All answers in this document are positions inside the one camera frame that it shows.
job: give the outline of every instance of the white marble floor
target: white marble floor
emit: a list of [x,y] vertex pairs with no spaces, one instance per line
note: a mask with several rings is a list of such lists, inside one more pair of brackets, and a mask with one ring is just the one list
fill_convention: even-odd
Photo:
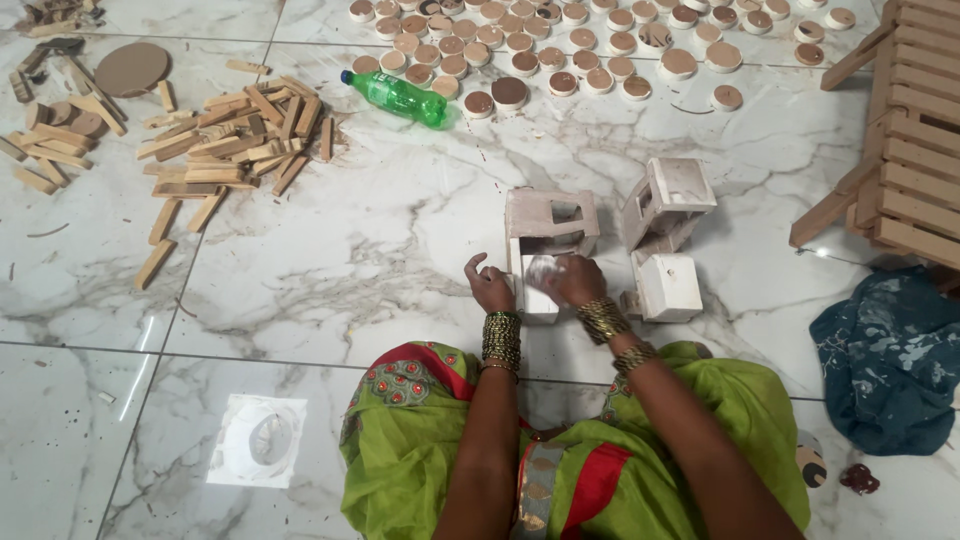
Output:
[[[54,197],[4,175],[4,530],[32,539],[355,538],[338,511],[344,465],[336,445],[349,394],[364,366],[404,341],[478,349],[482,312],[461,268],[480,251],[504,264],[505,190],[592,189],[603,231],[595,255],[618,296],[633,282],[618,208],[642,164],[694,157],[705,161],[719,202],[684,248],[697,260],[705,312],[686,325],[638,330],[656,344],[699,340],[718,356],[780,374],[798,425],[821,441],[829,467],[827,484],[810,491],[809,538],[955,537],[960,456],[952,448],[927,458],[862,456],[824,411],[806,328],[850,294],[877,254],[839,228],[799,253],[786,239],[791,222],[858,161],[871,75],[868,67],[841,89],[820,91],[823,69],[797,64],[790,34],[825,10],[791,4],[794,15],[767,36],[726,32],[745,60],[730,75],[701,65],[690,80],[667,83],[654,60],[637,56],[654,93],[632,103],[617,89],[557,98],[539,73],[522,111],[467,121],[455,101],[458,120],[438,133],[374,110],[340,84],[356,56],[387,50],[372,23],[349,21],[344,2],[102,0],[106,24],[83,34],[86,65],[121,45],[155,43],[170,53],[181,106],[196,109],[256,80],[225,69],[227,59],[264,62],[320,92],[342,144],[333,161],[311,162],[289,196],[234,192],[203,234],[181,219],[171,232],[180,245],[146,292],[133,289],[132,277],[150,252],[146,236],[161,201],[149,196],[133,153],[153,136],[139,123],[160,113],[156,94],[122,101],[131,132],[107,135],[89,155],[97,165]],[[828,32],[828,63],[873,30],[879,4],[829,6],[850,8],[858,24]],[[3,72],[34,46],[10,30],[19,15],[14,2],[0,6]],[[595,15],[588,27],[601,39],[611,32]],[[539,46],[568,49],[566,30],[554,27]],[[675,31],[678,46],[701,58],[690,33]],[[497,52],[467,77],[462,95],[489,88],[508,67]],[[48,68],[36,89],[43,103],[64,99],[71,85],[58,59]],[[706,96],[719,84],[739,87],[743,109],[683,111],[709,110]],[[0,108],[8,112],[0,133],[21,130],[22,107],[7,86]],[[596,414],[612,369],[575,321],[565,315],[556,326],[526,329],[523,342],[521,402],[534,426]],[[224,415],[243,395],[303,409],[285,488],[208,481]],[[852,462],[871,467],[883,482],[878,492],[861,498],[839,485]]]

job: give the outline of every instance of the bangle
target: bangle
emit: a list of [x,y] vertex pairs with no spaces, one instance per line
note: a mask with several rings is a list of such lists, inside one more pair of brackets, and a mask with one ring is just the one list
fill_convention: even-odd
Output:
[[488,362],[482,368],[480,368],[480,375],[483,375],[483,370],[489,367],[499,367],[509,371],[510,374],[514,376],[514,384],[520,384],[520,377],[516,375],[516,369],[514,369],[514,366],[511,366],[508,364],[501,364],[499,362]]
[[584,324],[595,345],[603,345],[615,335],[632,330],[616,303],[606,297],[577,307],[577,319]]
[[483,359],[495,357],[520,368],[520,317],[497,311],[487,315],[483,325]]
[[647,363],[650,358],[657,358],[660,354],[657,348],[646,341],[640,341],[636,345],[620,353],[613,359],[613,368],[617,373],[627,377],[627,374],[641,365]]

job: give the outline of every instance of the woman's arm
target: woman's arm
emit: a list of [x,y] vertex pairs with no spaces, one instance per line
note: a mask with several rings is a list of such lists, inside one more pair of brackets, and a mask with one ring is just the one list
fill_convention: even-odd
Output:
[[[514,293],[495,267],[477,265],[480,254],[464,269],[473,297],[487,313],[516,310]],[[506,365],[506,358],[484,358],[485,364]],[[481,372],[457,458],[446,492],[435,539],[487,540],[507,538],[516,497],[519,423],[516,412],[516,374],[503,367]]]
[[[558,287],[576,307],[607,296],[592,260],[568,257]],[[640,343],[631,331],[609,342],[618,356]],[[716,418],[659,358],[627,374],[630,387],[657,434],[684,472],[711,540],[802,540],[804,537]]]

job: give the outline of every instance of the bottle label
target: bottle label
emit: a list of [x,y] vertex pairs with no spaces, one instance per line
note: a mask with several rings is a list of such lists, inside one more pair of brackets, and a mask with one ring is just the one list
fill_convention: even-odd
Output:
[[367,84],[367,99],[377,105],[384,107],[387,105],[387,94],[390,93],[390,79],[392,77],[386,73],[377,73],[373,75]]

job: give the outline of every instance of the woman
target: woman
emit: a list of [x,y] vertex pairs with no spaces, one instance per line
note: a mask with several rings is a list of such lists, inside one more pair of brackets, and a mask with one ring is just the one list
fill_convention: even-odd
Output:
[[809,507],[797,428],[762,366],[659,351],[564,256],[558,292],[619,375],[600,418],[549,441],[517,416],[519,318],[503,274],[465,271],[487,313],[483,357],[410,343],[364,375],[341,434],[342,511],[367,538],[800,539]]

